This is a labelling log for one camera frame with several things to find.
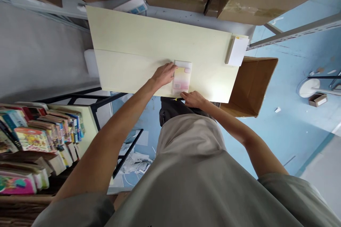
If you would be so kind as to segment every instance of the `white board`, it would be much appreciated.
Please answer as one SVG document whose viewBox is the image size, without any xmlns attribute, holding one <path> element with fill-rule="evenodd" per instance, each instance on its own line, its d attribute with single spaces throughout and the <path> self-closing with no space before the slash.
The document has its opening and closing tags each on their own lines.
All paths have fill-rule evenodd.
<svg viewBox="0 0 341 227">
<path fill-rule="evenodd" d="M 87 6 L 103 90 L 135 93 L 160 65 L 193 63 L 190 91 L 228 103 L 239 67 L 225 64 L 231 33 Z M 172 96 L 168 84 L 156 96 Z"/>
</svg>

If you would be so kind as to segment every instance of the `stack of books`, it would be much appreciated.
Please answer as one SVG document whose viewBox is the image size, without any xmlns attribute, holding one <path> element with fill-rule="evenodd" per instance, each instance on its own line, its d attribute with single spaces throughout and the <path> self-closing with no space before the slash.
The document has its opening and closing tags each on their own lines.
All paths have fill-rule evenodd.
<svg viewBox="0 0 341 227">
<path fill-rule="evenodd" d="M 44 103 L 0 104 L 0 194 L 36 194 L 80 159 L 80 112 Z"/>
</svg>

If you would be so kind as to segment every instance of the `wall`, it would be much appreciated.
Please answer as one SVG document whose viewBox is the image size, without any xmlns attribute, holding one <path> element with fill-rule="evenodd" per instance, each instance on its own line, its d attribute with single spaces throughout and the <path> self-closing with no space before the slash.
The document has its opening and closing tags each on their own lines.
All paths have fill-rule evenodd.
<svg viewBox="0 0 341 227">
<path fill-rule="evenodd" d="M 90 33 L 0 2 L 0 101 L 28 101 L 99 86 L 83 53 Z"/>
<path fill-rule="evenodd" d="M 334 136 L 300 176 L 314 185 L 341 219 L 341 137 Z"/>
</svg>

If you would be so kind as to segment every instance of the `concrete floor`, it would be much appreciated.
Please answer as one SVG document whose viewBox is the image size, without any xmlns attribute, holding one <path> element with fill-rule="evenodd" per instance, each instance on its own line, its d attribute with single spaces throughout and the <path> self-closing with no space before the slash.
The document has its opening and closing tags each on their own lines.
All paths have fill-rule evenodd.
<svg viewBox="0 0 341 227">
<path fill-rule="evenodd" d="M 285 13 L 276 26 L 287 31 L 292 28 L 339 13 L 341 0 L 310 0 Z M 252 42 L 272 36 L 265 27 L 256 27 Z M 240 118 L 268 144 L 273 153 L 291 175 L 295 175 L 321 143 L 327 143 L 330 132 L 341 122 L 341 98 L 328 95 L 328 102 L 315 108 L 308 105 L 307 99 L 296 93 L 299 83 L 311 71 L 323 68 L 322 75 L 330 70 L 341 70 L 341 28 L 306 35 L 277 45 L 270 45 L 248 51 L 248 56 L 277 57 L 278 66 L 273 74 L 263 106 L 257 118 Z M 321 83 L 327 88 L 330 81 Z M 123 102 L 113 102 L 117 111 Z M 281 112 L 275 113 L 277 107 Z M 153 97 L 144 110 L 135 129 L 149 131 L 148 146 L 137 145 L 135 151 L 155 157 L 160 133 L 159 97 Z M 245 149 L 222 127 L 228 152 L 253 176 L 256 177 Z M 126 175 L 131 184 L 136 184 L 135 174 Z"/>
</svg>

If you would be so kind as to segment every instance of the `open cardboard box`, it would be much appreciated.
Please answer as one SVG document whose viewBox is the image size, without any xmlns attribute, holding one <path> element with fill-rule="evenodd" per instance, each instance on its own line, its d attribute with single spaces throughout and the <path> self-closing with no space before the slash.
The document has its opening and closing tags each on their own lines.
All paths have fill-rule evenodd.
<svg viewBox="0 0 341 227">
<path fill-rule="evenodd" d="M 220 108 L 234 117 L 257 117 L 278 59 L 244 57 L 229 103 Z"/>
</svg>

